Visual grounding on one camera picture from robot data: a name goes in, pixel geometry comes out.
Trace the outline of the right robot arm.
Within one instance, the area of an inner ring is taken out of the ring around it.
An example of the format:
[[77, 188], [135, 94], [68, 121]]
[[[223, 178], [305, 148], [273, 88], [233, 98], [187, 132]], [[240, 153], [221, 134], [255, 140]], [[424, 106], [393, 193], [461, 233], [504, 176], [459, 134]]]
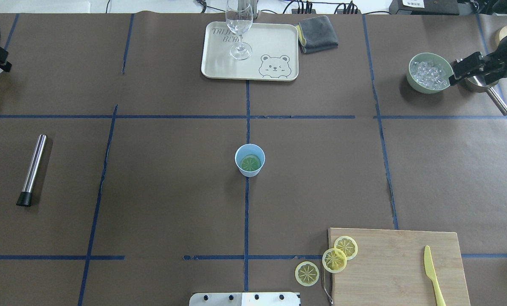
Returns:
[[[481, 13], [507, 15], [507, 0], [481, 2]], [[471, 91], [487, 92], [502, 115], [507, 116], [507, 30], [502, 28], [489, 40], [494, 50], [483, 55], [477, 51], [452, 64], [451, 86], [465, 81]]]

